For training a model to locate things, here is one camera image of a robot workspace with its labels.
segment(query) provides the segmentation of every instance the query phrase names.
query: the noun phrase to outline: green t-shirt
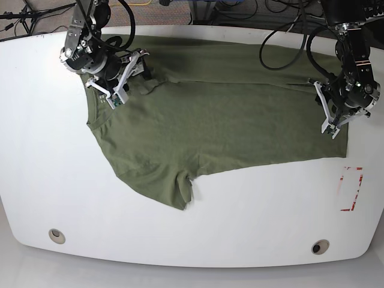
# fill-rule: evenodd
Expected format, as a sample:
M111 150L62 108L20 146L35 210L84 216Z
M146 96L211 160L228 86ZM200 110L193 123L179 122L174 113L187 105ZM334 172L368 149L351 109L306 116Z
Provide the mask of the green t-shirt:
M136 192L184 209L199 175L346 156L347 127L335 140L320 132L324 112L306 81L323 79L306 57L269 71L259 45L136 37L137 47L151 54L154 78L131 78L126 104L112 110L86 89L88 125L118 178ZM268 46L264 59L279 66L295 53ZM336 58L315 56L338 73Z

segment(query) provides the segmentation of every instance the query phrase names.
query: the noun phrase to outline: shirt sleeve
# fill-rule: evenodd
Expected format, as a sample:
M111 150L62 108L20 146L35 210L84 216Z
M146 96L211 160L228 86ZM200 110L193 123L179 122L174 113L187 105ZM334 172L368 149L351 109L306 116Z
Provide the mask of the shirt sleeve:
M118 177L139 194L180 210L191 201L188 173L168 164L151 164Z

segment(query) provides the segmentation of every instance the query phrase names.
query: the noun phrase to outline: wire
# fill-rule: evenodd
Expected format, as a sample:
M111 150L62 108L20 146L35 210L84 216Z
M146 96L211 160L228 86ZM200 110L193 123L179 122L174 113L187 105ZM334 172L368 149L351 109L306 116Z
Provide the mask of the wire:
M315 19L325 20L325 18L323 18L323 17L315 16L315 15L312 15L312 14L307 14L307 15L312 17L312 18L315 18Z
M232 8L232 7L240 5L242 3L242 2L235 2L234 4L228 4L225 1L219 1L219 2L221 5L228 7L228 8Z
M255 9L254 13L253 13L251 16L248 16L248 17L245 17L245 18L236 18L236 17L228 16L228 15L222 13L220 10L217 10L216 7L215 7L215 10L216 10L216 12L217 12L218 14L220 14L220 15L222 15L222 16L224 16L224 17L230 18L230 19L235 19L235 20L247 20L247 19L250 19L250 18L252 18L253 16L255 16L256 13L257 13L257 11L258 11L258 9L259 9L259 4L257 3L257 0L254 0L254 1L255 1L255 3L256 3L256 9Z
M110 45L108 44L107 42L104 42L102 39L98 38L92 31L91 27L89 26L89 23L87 21L87 16L86 16L86 13L84 11L84 8L83 8L83 5L81 4L80 0L76 0L76 3L77 5L79 6L80 8L80 12L84 18L84 22L85 22L85 26L88 28L88 31L90 33L90 35L92 36L93 39L95 39L97 42L99 42L102 46L106 46L106 47L109 47L111 49L114 49L114 50L117 50L117 51L120 51L120 52L130 52L129 50L127 50L127 48L131 45L131 43L133 42L133 38L134 38L134 35L135 35L135 32L136 32L136 23L134 21L134 15L133 15L133 12L131 10L131 8L128 6L128 4L124 1L124 0L118 0L121 5L124 6L124 8L126 9L126 11L128 12L129 14L129 17L130 17L130 22L131 22L131 33L130 33L130 37L128 39L128 41L122 46L122 47L117 47L117 46L113 46L113 45Z
M67 9L65 9L63 12L60 12L60 13L58 13L58 14L48 15L48 16L45 16L45 17L42 17L42 18L37 19L37 21L35 22L35 25L34 25L33 28L32 28L31 34L34 33L36 24L37 24L40 20L43 20L43 19L46 19L46 18L49 18L49 17L54 17L54 16L62 15L62 14L64 14L65 12L71 10L72 8L73 8L73 7L69 7L69 8L67 8Z
M298 0L299 1L299 6L300 6L300 9L301 9L301 14L303 15L303 20L301 20L303 22L303 27L304 27L304 34L303 34L303 37L302 37L302 43L301 43L301 47L299 49L299 52L295 55L295 57L293 58L292 61L290 61L288 64L284 65L284 66L281 66L281 67L270 67L270 66L267 66L264 61L263 61L263 48L265 47L265 44L266 42L276 33L278 32L279 29L281 28L284 28L288 25L291 25L293 23L297 23L299 21L296 21L296 22L290 22L290 23L286 23L282 26L280 26L279 28L277 28L275 31L273 31L272 33L270 33L266 38L265 40L263 41L261 47L260 47L260 51L259 51L259 59L260 59L260 63L261 65L268 69L268 70L274 70L274 71L277 71L277 70L282 70L282 69L285 69L285 68L288 68L290 66L292 66L294 63L297 62L297 60L301 57L303 51L304 51L304 47L305 47L305 42L307 42L307 17L305 15L305 8L304 8L304 5L303 5L303 2L302 0Z
M299 3L291 3L291 2L284 2L282 0L272 0L274 2L278 2L278 3L282 3L284 5L287 5L289 7L292 7L292 8L295 8L295 9L299 9L300 10L300 5ZM312 4L314 2L314 0L307 0L307 1L304 1L303 2L303 5L304 5L304 8L307 8L310 4Z
M295 27L297 20L299 20L300 16L301 16L301 14L299 14L299 12L298 12L298 15L296 16L296 18L293 21L293 24L288 28L286 33L290 32L293 29L293 27Z
M60 28L62 28L62 27L68 30L68 27L66 27L66 26L64 26L64 25L60 25L59 27L56 27L54 30L52 30L52 31L50 31L50 32L37 32L35 35L54 33L54 32L56 32L58 29L60 29Z
M152 3L153 0L149 0L147 3L128 3L129 6L147 6L149 5L150 3ZM116 3L116 4L111 4L109 5L109 7L116 7L116 6L121 6L120 3Z
M313 65L313 67L320 73L322 74L324 77L328 78L331 82L329 85L333 85L334 83L336 83L340 78L341 76L344 74L344 67L345 67L345 64L344 64L344 59L346 57L345 55L345 52L346 52L346 49L344 46L343 47L343 52L344 52L344 58L341 60L342 63L343 63L343 69L341 70L340 74L335 77L335 75L333 73L329 73L328 71L326 71L323 67L321 67L316 61L315 59L313 58L313 55L312 55L312 51L311 51L311 46L312 46L312 41L313 39L315 38L315 36L322 32L322 31L325 31L325 30L329 30L331 31L335 36L336 36L336 39L340 42L340 43L343 43L342 41L340 41L339 37L334 33L334 31L330 30L327 26L324 26L324 25L320 25L319 27L317 27L315 30L313 30L311 32L311 34L309 35L308 37L308 41L307 41L307 56L308 56L308 60L311 62L311 64Z
M20 23L21 19L19 19L18 21L15 22L14 24L14 29L13 29L13 34L15 37L17 37L17 34L16 34L16 27L18 26L18 24Z
M0 32L2 32L2 31L8 31L8 30L11 29L15 24L16 24L16 22L11 23L11 24L8 24L3 30L0 30Z
M270 6L269 6L269 4L268 4L268 0L265 0L264 3L265 3L265 8L266 8L269 12L272 12L272 13L281 13L281 12L286 11L286 10L289 8L289 6L286 5L282 10L274 11L274 10L272 10L272 9L270 8Z

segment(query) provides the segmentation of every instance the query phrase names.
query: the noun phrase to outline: black cable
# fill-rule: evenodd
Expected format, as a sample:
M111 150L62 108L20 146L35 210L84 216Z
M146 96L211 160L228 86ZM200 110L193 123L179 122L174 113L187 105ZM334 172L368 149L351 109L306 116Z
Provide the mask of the black cable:
M297 24L297 21L300 19L300 17L301 17L301 14L299 14L300 13L300 10L298 10L298 13L297 13L297 15L296 15L296 18L294 19L294 21L293 22L295 22L295 23L293 23L288 29L287 29L287 31L286 32L290 32L294 27L295 27L295 25Z
M134 36L136 34L136 22L134 20L134 15L133 15L132 9L129 7L129 5L124 0L118 0L118 1L126 9L128 15L130 17L130 24L131 24L130 37L129 37L128 41L122 47L120 47L120 49L122 49L122 50L127 50L131 46L133 39L134 39Z
M54 30L52 30L52 31L50 31L50 32L37 32L35 35L42 35L42 34L50 34L50 33L54 33L54 32L56 32L58 29L60 29L60 28L62 28L62 27L68 30L68 27L66 27L66 26L64 26L64 25L60 25L60 26L56 27Z
M118 0L122 5L123 7L128 11L129 15L130 15L130 19L133 18L133 21L131 22L131 34L130 34L130 37L127 41L127 43L124 44L123 47L125 46L128 46L131 44L131 42L133 41L133 38L134 38L134 34L135 34L135 31L136 31L136 27L135 27L135 21L134 21L134 16L133 16L133 12L131 10L131 8L128 6L128 4L124 1L124 0ZM88 31L90 33L90 35L92 36L93 39L95 39L97 42L99 42L102 46L106 46L108 48L111 48L113 50L117 50L117 51L120 51L120 52L130 52L129 50L126 50L127 48L124 48L123 47L116 47L116 46L113 46L113 45L110 45L106 42L104 42L102 39L98 38L92 31L91 27L89 26L89 23L87 21L87 16L86 16L86 13L84 11L84 7L83 5L81 4L80 0L76 0L76 4L79 6L80 8L80 12L84 18L84 22L85 22L85 26L88 28Z
M326 28L324 26L319 26L317 28L315 28L315 30L313 30L311 32L311 34L309 35L308 37L308 41L307 41L307 56L308 56L308 60L311 62L312 66L318 71L320 72L321 75L323 75L324 77L326 78L332 78L332 75L326 71L323 67L321 67L314 59L313 59L313 55L312 55L312 52L311 52L311 45L312 45L312 41L313 39L315 38L315 36L326 30Z
M284 2L282 0L272 0L272 1L287 5L289 7L295 8L295 9L300 9L300 6L298 3ZM304 8L307 8L313 2L314 2L314 0L303 1Z
M289 8L289 6L286 5L282 10L274 11L274 10L272 10L272 9L270 8L270 6L269 6L269 4L268 4L268 0L265 0L264 3L265 3L265 8L266 8L269 12L272 12L272 13L281 13L281 12L286 11L286 10Z
M65 6L69 6L69 5L72 5L72 7L74 7L75 6L75 4L76 3L72 3L72 4L68 4L68 5L65 5ZM51 10L51 8L50 9L41 9L41 10L34 10L35 12L46 12L46 11L49 11L49 10Z
M329 30L331 31L335 36L336 36L336 39L342 44L343 42L339 39L339 37L334 33L334 31L330 30L327 26L323 26L323 25L320 25L319 27L317 27L315 30L313 30L311 32L311 34L309 35L308 37L308 41L307 41L307 57L308 57L308 60L311 62L312 66L321 74L323 75L324 77L328 78L330 83L329 85L332 86L334 83L336 83L338 80L341 79L341 77L344 75L344 67L345 67L345 64L344 64L344 59L346 57L346 49L344 47L344 45L342 46L343 47L343 54L344 54L344 58L341 59L341 62L343 63L343 68L341 70L341 72L339 73L339 75L337 77L335 77L335 75L333 73L330 73L328 71L326 71L323 67L321 67L316 61L315 59L313 58L313 55L312 55L312 51L311 51L311 46L312 46L312 41L313 39L315 38L315 36L322 32L322 31L325 31L325 30Z
M11 29L11 28L15 25L15 23L16 23L16 22L11 23L11 24L8 24L6 27L4 27L3 30L0 30L0 32L2 32L2 31L8 31L9 29Z
M110 88L110 85L109 85L108 80L107 80L107 69L104 71L104 78L103 79L104 79L104 82L106 83L107 90L111 93L112 89Z
M62 15L64 14L65 12L71 10L73 7L69 7L67 9L65 9L63 12L60 12L58 14L53 14L53 15L48 15L48 16L45 16L45 17L42 17L42 18L38 18L37 21L35 22L35 25L31 31L31 34L33 34L34 30L35 30L35 27L36 27L36 24L40 21L40 20L43 20L43 19L46 19L46 18L49 18L49 17L54 17L54 16L59 16L59 15Z
M16 28L17 28L18 24L20 23L20 21L21 21L21 19L16 21L15 24L14 24L13 34L14 34L15 37L17 37L17 35L16 35Z
M304 51L304 47L305 47L305 42L307 41L307 18L306 18L306 15L305 15L305 8L304 8L304 5L302 3L302 0L299 0L299 6L300 6L300 9L301 9L301 14L303 16L303 20L300 20L300 22L302 21L303 22L303 27L304 27L304 34L303 34L303 37L302 37L302 43L301 43L301 47L299 49L299 52L295 55L295 57L293 58L293 60L291 62L289 62L288 64L284 65L284 66L281 66L281 67L269 67L267 66L264 61L263 61L263 48L265 47L265 44L266 42L281 28L284 28L288 25L292 25L293 23L297 23L298 21L294 21L294 22L290 22L290 23L286 23L282 26L280 26L279 28L277 28L275 31L273 31L272 33L270 33L266 38L265 40L263 41L261 47L260 47L260 51L259 51L259 59L260 59L260 63L261 65L268 69L268 70L273 70L273 71L277 71L277 70L282 70L282 69L285 69L285 68L288 68L290 66L292 66L294 63L296 63L296 61L301 57L303 51Z
M234 4L228 4L225 1L219 1L219 2L221 5L228 7L228 8L232 8L234 6L237 6L237 5L240 5L241 3L243 3L243 2L235 2Z
M250 18L252 18L253 16L255 16L256 13L257 13L257 11L258 11L258 9L259 9L259 4L257 3L257 0L254 0L254 1L255 1L255 3L256 3L256 9L255 9L254 13L253 13L251 16L248 16L248 17L245 17L245 18L236 18L236 17L228 16L228 15L222 13L221 11L217 10L216 7L215 7L215 9L216 9L216 12L217 12L218 14L220 14L220 15L222 15L222 16L224 16L224 17L227 17L227 18L230 18L230 19L235 19L235 20L247 20L247 19L250 19Z
M107 44L112 44L114 43L116 47L120 47L122 44L122 38L120 36L112 36L106 40Z

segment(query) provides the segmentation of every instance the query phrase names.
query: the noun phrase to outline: circular hole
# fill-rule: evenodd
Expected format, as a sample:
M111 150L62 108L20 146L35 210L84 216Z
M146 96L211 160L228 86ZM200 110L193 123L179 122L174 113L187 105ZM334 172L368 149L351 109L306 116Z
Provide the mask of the circular hole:
M312 249L313 253L317 253L320 251L320 246L319 245L315 245Z
M312 253L315 255L321 255L324 254L326 250L329 248L329 241L328 240L320 240L317 241L312 246Z
M54 235L54 237L59 237L60 236L60 232L57 231L57 230L52 230L52 234Z
M57 229L49 230L49 238L57 244L64 244L65 242L64 234Z

